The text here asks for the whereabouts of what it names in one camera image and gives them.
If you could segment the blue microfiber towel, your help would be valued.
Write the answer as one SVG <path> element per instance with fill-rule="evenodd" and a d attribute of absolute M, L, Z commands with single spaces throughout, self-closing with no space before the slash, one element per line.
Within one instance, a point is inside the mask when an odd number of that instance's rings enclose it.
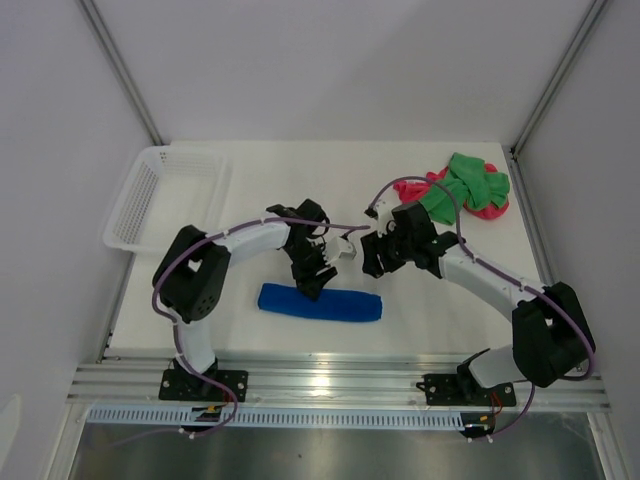
<path fill-rule="evenodd" d="M 262 311 L 289 317 L 347 323 L 376 322 L 383 314 L 383 300 L 379 295 L 326 289 L 317 300 L 312 300 L 294 287 L 274 283 L 262 285 L 257 306 Z"/>

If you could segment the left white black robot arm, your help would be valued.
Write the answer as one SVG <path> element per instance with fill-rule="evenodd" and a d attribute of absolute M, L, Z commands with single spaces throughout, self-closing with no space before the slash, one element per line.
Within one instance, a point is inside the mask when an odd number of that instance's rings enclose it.
<path fill-rule="evenodd" d="M 337 275 L 317 240 L 330 220 L 311 199 L 298 207 L 271 206 L 260 217 L 216 234 L 193 225 L 181 228 L 157 268 L 152 306 L 172 323 L 176 345 L 175 369 L 182 388 L 197 400 L 209 398 L 217 387 L 218 360 L 205 318 L 217 306 L 228 270 L 261 253 L 282 250 L 291 262 L 294 291 L 319 299 Z"/>

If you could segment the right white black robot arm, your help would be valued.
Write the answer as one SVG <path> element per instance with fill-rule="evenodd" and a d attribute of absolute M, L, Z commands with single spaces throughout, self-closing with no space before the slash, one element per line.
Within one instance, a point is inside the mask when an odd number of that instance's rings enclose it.
<path fill-rule="evenodd" d="M 472 293 L 509 322 L 509 345 L 483 350 L 459 365 L 456 389 L 464 401 L 479 403 L 504 383 L 546 388 L 591 375 L 596 346 L 572 287 L 530 281 L 480 256 L 459 232 L 438 232 L 418 202 L 379 202 L 365 213 L 376 222 L 375 231 L 361 239 L 365 274 L 380 278 L 412 264 Z M 588 370 L 574 374 L 581 365 Z"/>

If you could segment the white plastic basket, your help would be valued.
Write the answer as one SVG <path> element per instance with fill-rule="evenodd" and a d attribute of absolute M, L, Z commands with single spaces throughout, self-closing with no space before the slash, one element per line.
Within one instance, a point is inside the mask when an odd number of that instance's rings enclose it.
<path fill-rule="evenodd" d="M 113 249 L 163 254 L 178 231 L 214 230 L 232 175 L 230 160 L 215 150 L 155 146 L 131 166 L 102 235 Z"/>

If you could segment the right aluminium frame post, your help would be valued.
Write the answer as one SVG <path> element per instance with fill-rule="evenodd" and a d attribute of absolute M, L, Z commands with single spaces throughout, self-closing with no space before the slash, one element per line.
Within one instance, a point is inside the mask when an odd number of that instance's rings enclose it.
<path fill-rule="evenodd" d="M 612 1 L 609 0 L 593 0 L 588 3 L 585 13 L 578 22 L 569 42 L 562 50 L 559 60 L 534 103 L 531 112 L 526 117 L 523 126 L 509 147 L 510 157 L 514 161 L 519 159 L 525 146 L 550 111 L 556 97 L 569 79 L 580 56 L 589 44 L 591 37 L 595 34 L 599 24 L 604 19 L 611 4 Z"/>

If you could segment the aluminium frame post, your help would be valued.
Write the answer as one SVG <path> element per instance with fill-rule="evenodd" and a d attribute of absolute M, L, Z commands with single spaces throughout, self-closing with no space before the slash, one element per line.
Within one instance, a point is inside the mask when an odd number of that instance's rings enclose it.
<path fill-rule="evenodd" d="M 526 117 L 523 126 L 509 147 L 510 157 L 514 161 L 519 159 L 525 146 L 550 111 L 556 97 L 569 79 L 580 56 L 589 44 L 591 37 L 595 34 L 599 24 L 604 19 L 611 4 L 612 1 L 609 0 L 593 0 L 588 3 L 585 13 L 578 22 L 569 42 L 562 50 L 559 60 L 534 103 L 531 112 Z"/>
<path fill-rule="evenodd" d="M 101 50 L 129 107 L 153 146 L 165 145 L 147 103 L 132 76 L 98 4 L 94 0 L 76 0 L 87 27 Z"/>

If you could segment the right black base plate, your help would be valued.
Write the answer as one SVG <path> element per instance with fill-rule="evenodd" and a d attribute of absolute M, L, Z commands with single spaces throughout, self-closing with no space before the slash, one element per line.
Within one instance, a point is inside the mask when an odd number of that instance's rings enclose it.
<path fill-rule="evenodd" d="M 512 383 L 484 388 L 461 374 L 425 374 L 415 386 L 429 406 L 515 407 L 517 403 Z"/>

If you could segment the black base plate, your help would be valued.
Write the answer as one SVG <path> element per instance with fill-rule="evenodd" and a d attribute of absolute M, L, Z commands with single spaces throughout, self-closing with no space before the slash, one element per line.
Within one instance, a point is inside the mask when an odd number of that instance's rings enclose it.
<path fill-rule="evenodd" d="M 245 401 L 249 372 L 218 370 L 215 381 L 232 391 L 240 403 Z M 163 372 L 158 398 L 162 401 L 223 402 L 231 397 L 225 390 L 191 375 L 180 365 Z"/>
<path fill-rule="evenodd" d="M 517 403 L 512 383 L 484 388 L 461 374 L 425 374 L 415 386 L 429 406 L 515 407 Z"/>

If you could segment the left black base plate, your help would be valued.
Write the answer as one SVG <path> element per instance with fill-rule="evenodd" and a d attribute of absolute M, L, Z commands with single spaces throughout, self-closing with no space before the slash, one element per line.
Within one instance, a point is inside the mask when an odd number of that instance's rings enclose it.
<path fill-rule="evenodd" d="M 245 401 L 249 372 L 218 370 L 215 381 L 232 391 L 240 403 Z M 180 365 L 163 372 L 158 398 L 162 401 L 223 402 L 231 397 L 225 390 L 191 375 Z"/>

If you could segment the aluminium extrusion rail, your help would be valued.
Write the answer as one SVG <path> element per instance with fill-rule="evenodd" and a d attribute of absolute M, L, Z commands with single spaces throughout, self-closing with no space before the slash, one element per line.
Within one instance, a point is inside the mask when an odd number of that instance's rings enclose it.
<path fill-rule="evenodd" d="M 340 353 L 219 354 L 223 369 L 249 374 L 246 402 L 259 407 L 401 410 L 425 401 L 416 383 L 426 373 L 452 373 L 460 355 Z M 164 350 L 121 351 L 80 365 L 70 403 L 154 404 L 169 360 Z"/>

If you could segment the left aluminium frame post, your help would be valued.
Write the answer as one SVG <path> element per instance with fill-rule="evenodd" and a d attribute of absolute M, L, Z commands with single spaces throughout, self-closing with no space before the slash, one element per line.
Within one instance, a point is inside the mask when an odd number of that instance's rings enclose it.
<path fill-rule="evenodd" d="M 153 146 L 165 145 L 147 103 L 132 76 L 98 4 L 94 0 L 76 0 L 87 27 L 101 50 L 129 107 Z"/>

